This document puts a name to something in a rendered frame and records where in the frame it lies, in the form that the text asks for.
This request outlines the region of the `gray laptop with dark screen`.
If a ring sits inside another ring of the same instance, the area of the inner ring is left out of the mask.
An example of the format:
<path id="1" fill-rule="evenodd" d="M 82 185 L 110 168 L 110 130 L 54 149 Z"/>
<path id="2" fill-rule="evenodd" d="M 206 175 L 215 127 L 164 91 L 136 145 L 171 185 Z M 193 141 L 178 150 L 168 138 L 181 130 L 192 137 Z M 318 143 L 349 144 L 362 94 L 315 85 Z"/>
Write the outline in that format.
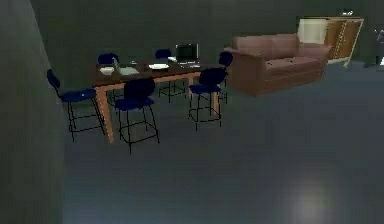
<path id="1" fill-rule="evenodd" d="M 179 44 L 175 48 L 176 60 L 180 66 L 199 67 L 199 47 L 197 44 Z"/>

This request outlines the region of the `blue chair with black legs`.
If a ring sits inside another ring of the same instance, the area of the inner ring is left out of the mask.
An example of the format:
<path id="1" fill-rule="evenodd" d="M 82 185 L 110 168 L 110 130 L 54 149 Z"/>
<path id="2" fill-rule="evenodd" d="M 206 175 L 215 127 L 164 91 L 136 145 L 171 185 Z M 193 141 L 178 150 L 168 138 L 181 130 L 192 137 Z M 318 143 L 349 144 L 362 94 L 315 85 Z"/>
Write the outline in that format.
<path id="1" fill-rule="evenodd" d="M 113 64 L 113 57 L 115 57 L 119 64 L 120 64 L 120 59 L 119 59 L 119 56 L 115 53 L 104 53 L 104 54 L 100 54 L 97 58 L 98 60 L 98 64 L 100 65 L 100 68 L 104 68 L 104 67 L 113 67 L 114 68 L 114 72 L 111 74 L 112 76 L 114 76 L 115 78 L 117 77 L 121 77 L 122 75 L 120 73 L 117 72 L 114 64 Z"/>
<path id="2" fill-rule="evenodd" d="M 230 52 L 221 52 L 219 55 L 219 64 L 227 69 L 233 61 L 233 56 Z M 225 103 L 228 103 L 228 94 L 226 92 L 222 92 L 220 95 L 220 99 L 224 100 Z"/>
<path id="3" fill-rule="evenodd" d="M 160 59 L 169 59 L 172 56 L 170 49 L 158 49 L 155 52 L 155 58 Z M 186 87 L 185 82 L 181 80 L 181 84 L 177 84 L 177 80 L 169 81 L 166 86 L 160 86 L 158 95 L 166 95 L 168 97 L 168 102 L 171 102 L 171 98 L 177 95 L 185 94 Z"/>
<path id="4" fill-rule="evenodd" d="M 223 68 L 209 68 L 200 73 L 197 84 L 189 85 L 188 117 L 195 123 L 198 130 L 200 123 L 218 121 L 222 126 L 222 113 L 219 94 L 222 92 L 220 84 L 227 76 Z M 202 120 L 200 112 L 207 110 L 210 118 Z"/>
<path id="5" fill-rule="evenodd" d="M 152 94 L 155 90 L 155 81 L 153 78 L 143 78 L 128 81 L 124 84 L 124 95 L 122 99 L 115 101 L 115 109 L 118 114 L 119 121 L 119 138 L 128 144 L 129 153 L 132 153 L 132 145 L 156 138 L 160 142 L 159 130 L 156 125 L 154 111 L 152 105 L 154 100 Z M 131 123 L 129 119 L 129 112 L 133 110 L 141 110 L 143 120 Z M 130 129 L 137 125 L 145 125 L 145 129 L 152 129 L 154 133 L 147 137 L 133 140 L 131 137 Z"/>
<path id="6" fill-rule="evenodd" d="M 60 90 L 61 82 L 59 78 L 54 74 L 52 69 L 47 70 L 46 78 L 49 84 L 54 88 L 55 93 L 57 97 L 60 99 L 60 101 L 67 105 L 67 114 L 68 114 L 68 121 L 69 121 L 68 130 L 71 133 L 72 141 L 75 141 L 75 134 L 79 132 L 85 132 L 93 129 L 100 129 L 102 133 L 105 133 L 104 118 L 102 117 L 99 106 L 97 105 L 96 90 L 94 88 L 86 88 L 82 90 L 62 92 Z M 74 113 L 73 104 L 83 102 L 83 101 L 92 102 L 94 113 L 89 115 L 84 115 L 84 116 L 76 116 Z M 97 118 L 99 122 L 97 126 L 87 127 L 83 129 L 77 128 L 77 125 L 76 125 L 77 120 L 87 119 L 91 117 Z"/>

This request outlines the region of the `brown wooden dining table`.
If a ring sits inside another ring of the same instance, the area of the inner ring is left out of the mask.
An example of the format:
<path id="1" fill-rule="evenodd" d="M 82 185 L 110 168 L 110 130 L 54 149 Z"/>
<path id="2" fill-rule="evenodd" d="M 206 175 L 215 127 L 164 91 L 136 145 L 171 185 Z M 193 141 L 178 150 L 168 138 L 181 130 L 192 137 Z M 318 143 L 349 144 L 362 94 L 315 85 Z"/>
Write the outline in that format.
<path id="1" fill-rule="evenodd" d="M 106 96 L 108 91 L 123 89 L 126 82 L 141 78 L 153 78 L 156 83 L 187 79 L 188 83 L 192 84 L 194 78 L 199 77 L 204 69 L 221 68 L 221 65 L 200 64 L 198 67 L 191 68 L 188 66 L 182 67 L 177 63 L 170 63 L 167 70 L 155 71 L 149 68 L 149 62 L 140 62 L 135 65 L 138 73 L 133 75 L 121 75 L 117 71 L 113 71 L 110 75 L 104 75 L 100 71 L 101 68 L 101 65 L 97 65 L 93 70 L 93 88 L 96 90 L 96 101 L 101 115 L 104 118 L 104 126 L 106 128 L 108 140 L 110 143 L 113 143 L 113 125 Z"/>

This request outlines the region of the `brown sofa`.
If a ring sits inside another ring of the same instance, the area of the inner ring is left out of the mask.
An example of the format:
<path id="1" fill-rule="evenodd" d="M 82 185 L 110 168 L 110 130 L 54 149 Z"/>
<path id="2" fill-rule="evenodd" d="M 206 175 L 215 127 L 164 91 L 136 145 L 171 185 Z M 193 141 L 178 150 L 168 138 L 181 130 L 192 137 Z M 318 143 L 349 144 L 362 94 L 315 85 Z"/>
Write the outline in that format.
<path id="1" fill-rule="evenodd" d="M 234 37 L 225 49 L 233 56 L 227 85 L 261 96 L 320 81 L 331 47 L 302 43 L 296 33 Z"/>

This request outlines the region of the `wooden cabinet with pale side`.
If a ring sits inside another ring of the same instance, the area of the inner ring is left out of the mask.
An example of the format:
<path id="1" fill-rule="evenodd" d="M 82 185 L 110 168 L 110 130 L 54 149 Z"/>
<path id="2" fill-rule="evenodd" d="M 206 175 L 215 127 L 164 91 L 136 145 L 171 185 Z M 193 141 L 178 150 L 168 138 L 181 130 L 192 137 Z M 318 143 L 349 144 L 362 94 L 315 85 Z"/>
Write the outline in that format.
<path id="1" fill-rule="evenodd" d="M 298 20 L 297 33 L 303 43 L 331 46 L 328 63 L 343 62 L 347 68 L 363 23 L 362 17 L 301 17 Z"/>

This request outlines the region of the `dark gray stand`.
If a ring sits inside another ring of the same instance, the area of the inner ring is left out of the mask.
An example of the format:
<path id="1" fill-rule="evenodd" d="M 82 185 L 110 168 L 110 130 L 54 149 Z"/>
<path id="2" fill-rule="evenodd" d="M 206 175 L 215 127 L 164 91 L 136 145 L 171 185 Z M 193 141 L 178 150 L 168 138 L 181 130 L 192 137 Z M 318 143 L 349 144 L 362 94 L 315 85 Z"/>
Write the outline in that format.
<path id="1" fill-rule="evenodd" d="M 364 68 L 380 67 L 384 59 L 384 28 L 375 28 L 368 48 Z"/>

